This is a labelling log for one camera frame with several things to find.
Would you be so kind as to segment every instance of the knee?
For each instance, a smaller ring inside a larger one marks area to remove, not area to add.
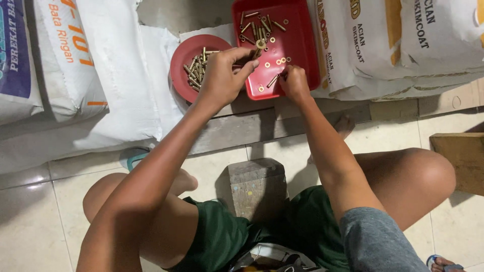
[[[455,190],[455,171],[442,155],[430,150],[411,148],[404,150],[403,161],[408,167],[411,181],[419,189],[446,199]]]
[[[101,178],[91,186],[82,200],[84,215],[89,223],[92,222],[106,199],[126,175],[125,173],[112,173]]]

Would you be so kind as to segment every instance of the red plate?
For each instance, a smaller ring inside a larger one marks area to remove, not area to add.
[[[207,51],[225,51],[232,46],[222,38],[213,35],[197,35],[186,39],[178,46],[171,58],[170,76],[173,86],[177,92],[188,102],[193,103],[198,96],[198,91],[188,85],[188,75],[183,69],[183,65],[190,66],[192,59],[202,53],[203,47]]]
[[[267,42],[269,51],[262,52],[262,56],[259,57],[260,66],[245,82],[247,95],[252,100],[269,99],[285,95],[277,82],[270,88],[267,88],[267,85],[288,64],[304,68],[310,90],[316,89],[321,79],[311,18],[306,0],[235,0],[232,4],[232,19],[236,37],[239,37],[241,32],[240,21],[242,12],[250,14],[256,11],[260,11],[262,16],[268,14],[272,21],[278,22],[287,31],[282,32],[277,26],[272,25],[272,34],[268,39],[274,37],[275,42]],[[262,26],[257,16],[244,18],[243,26],[249,22],[255,22]],[[244,35],[254,40],[251,27],[244,32]],[[255,47],[248,42],[242,43],[240,39],[237,39],[237,45],[249,48]],[[287,57],[291,58],[291,62],[281,63],[280,65],[276,63],[277,60]],[[259,87],[264,87],[264,90],[259,92]]]

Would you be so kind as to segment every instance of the hand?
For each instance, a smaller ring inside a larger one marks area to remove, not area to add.
[[[232,65],[245,57],[251,50],[236,47],[209,56],[207,71],[195,103],[207,102],[220,111],[237,98],[245,80],[259,66],[258,60],[247,62],[241,69],[232,70]]]
[[[279,78],[282,90],[297,105],[300,105],[306,98],[311,97],[307,85],[306,71],[299,66],[288,65],[282,71]]]

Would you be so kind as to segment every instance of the red tray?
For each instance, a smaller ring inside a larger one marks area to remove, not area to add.
[[[256,11],[260,11],[262,16],[269,15],[272,21],[278,22],[287,31],[282,32],[277,26],[272,25],[272,33],[267,39],[274,37],[275,42],[267,41],[269,51],[262,51],[262,56],[259,57],[260,66],[245,82],[247,95],[252,100],[284,96],[284,91],[282,91],[279,83],[276,82],[270,88],[267,88],[267,85],[288,64],[304,68],[310,90],[316,89],[321,79],[311,18],[306,0],[235,0],[232,4],[232,19],[238,46],[255,48],[255,45],[247,41],[242,43],[239,35],[241,33],[240,21],[242,12],[250,14]],[[284,24],[285,19],[289,21],[287,25]],[[262,25],[257,16],[244,18],[243,26],[249,22]],[[255,41],[251,27],[244,32],[244,35]],[[276,64],[277,60],[287,57],[291,57],[291,62]],[[267,62],[270,64],[269,68],[265,66]],[[264,87],[263,92],[259,92],[259,87],[261,86]]]

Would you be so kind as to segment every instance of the foot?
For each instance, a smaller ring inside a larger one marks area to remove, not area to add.
[[[334,125],[334,129],[339,134],[339,136],[344,140],[346,139],[353,129],[355,128],[355,121],[350,118],[348,115],[343,115],[338,123]],[[309,159],[307,159],[308,164],[313,164],[313,156],[310,155]]]
[[[170,194],[179,196],[184,192],[193,191],[197,187],[198,187],[198,180],[194,176],[188,174],[187,171],[180,169],[177,177],[175,178],[173,184],[171,185]]]
[[[442,258],[442,257],[437,257],[435,258],[435,263],[432,264],[432,269],[431,271],[432,272],[443,272],[444,271],[444,266],[446,265],[453,265],[455,263],[445,259],[445,258]],[[450,269],[449,272],[465,272],[464,270],[462,269]]]

